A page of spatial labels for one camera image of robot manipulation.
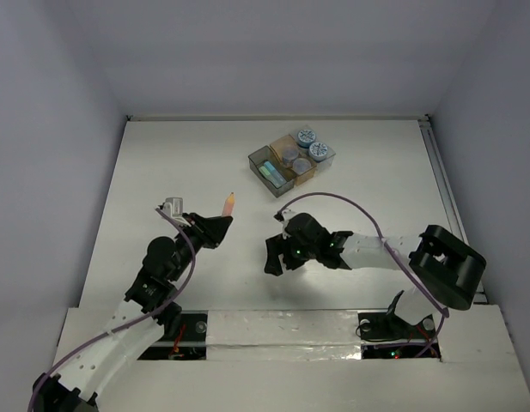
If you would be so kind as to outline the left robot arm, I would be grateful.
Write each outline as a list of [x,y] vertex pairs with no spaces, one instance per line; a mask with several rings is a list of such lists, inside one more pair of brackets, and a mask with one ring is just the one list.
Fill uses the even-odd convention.
[[176,302],[195,271],[202,249],[224,240],[233,218],[184,213],[168,217],[174,238],[152,239],[141,269],[102,332],[72,349],[34,382],[30,411],[96,411],[105,389],[153,343],[180,333]]

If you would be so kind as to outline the green highlighter marker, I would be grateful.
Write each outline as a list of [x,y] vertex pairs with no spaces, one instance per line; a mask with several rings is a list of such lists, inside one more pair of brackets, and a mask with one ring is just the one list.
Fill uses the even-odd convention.
[[259,168],[259,172],[261,173],[261,175],[266,179],[268,180],[269,182],[271,182],[276,188],[279,188],[281,187],[278,182],[274,179],[273,176],[271,176],[271,173],[270,171],[265,167],[265,166],[261,166]]

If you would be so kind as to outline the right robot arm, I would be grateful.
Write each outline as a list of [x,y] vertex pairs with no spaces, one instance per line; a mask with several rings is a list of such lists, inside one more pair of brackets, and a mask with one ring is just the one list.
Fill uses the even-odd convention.
[[279,215],[280,234],[266,240],[264,271],[280,276],[314,260],[331,270],[401,270],[411,288],[398,292],[385,326],[405,336],[425,318],[449,309],[470,309],[486,269],[486,259],[438,225],[419,235],[382,237],[351,231],[330,232],[308,213]]

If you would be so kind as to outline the blue highlighter marker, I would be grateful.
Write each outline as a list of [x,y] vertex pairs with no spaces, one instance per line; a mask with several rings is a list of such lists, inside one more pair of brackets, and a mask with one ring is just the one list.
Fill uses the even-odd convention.
[[271,173],[271,176],[274,177],[274,179],[278,182],[278,184],[280,186],[286,184],[285,178],[283,177],[283,175],[277,169],[275,171],[272,171],[272,172],[270,171],[270,173]]

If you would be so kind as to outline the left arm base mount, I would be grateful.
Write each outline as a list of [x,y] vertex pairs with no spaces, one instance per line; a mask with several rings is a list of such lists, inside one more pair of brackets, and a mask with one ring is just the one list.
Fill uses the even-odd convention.
[[204,361],[207,358],[207,330],[207,311],[182,312],[176,334],[153,343],[138,360]]

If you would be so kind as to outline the clear jar of pins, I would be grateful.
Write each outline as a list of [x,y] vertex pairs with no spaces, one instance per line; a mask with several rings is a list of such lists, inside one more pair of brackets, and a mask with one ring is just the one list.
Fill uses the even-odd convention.
[[313,164],[310,162],[310,160],[303,157],[295,159],[292,163],[292,169],[298,176],[302,176],[303,174],[311,170],[312,167]]
[[298,148],[293,146],[284,147],[281,151],[281,160],[286,167],[290,167],[293,162],[299,157],[300,152]]

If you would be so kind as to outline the orange highlighter marker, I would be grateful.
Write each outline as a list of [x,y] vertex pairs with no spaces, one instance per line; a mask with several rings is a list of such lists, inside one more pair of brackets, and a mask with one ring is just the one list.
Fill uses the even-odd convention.
[[235,206],[235,194],[233,192],[231,192],[228,195],[228,197],[225,200],[225,203],[223,205],[222,216],[223,217],[231,216],[233,214],[233,211],[234,211],[234,206]]

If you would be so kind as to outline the blue marker cap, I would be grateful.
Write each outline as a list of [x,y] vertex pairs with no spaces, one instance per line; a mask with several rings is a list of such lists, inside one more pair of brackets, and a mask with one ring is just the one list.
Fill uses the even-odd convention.
[[269,161],[266,161],[266,162],[264,163],[264,166],[265,166],[269,171],[271,171],[271,172],[276,170],[276,168],[274,167],[274,165],[273,165],[272,163],[270,163]]

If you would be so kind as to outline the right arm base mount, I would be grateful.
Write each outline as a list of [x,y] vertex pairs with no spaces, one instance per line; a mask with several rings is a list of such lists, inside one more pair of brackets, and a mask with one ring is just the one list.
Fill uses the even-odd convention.
[[403,293],[396,294],[384,312],[358,314],[355,333],[362,342],[364,360],[441,359],[436,323],[431,314],[415,324],[409,324],[395,314]]

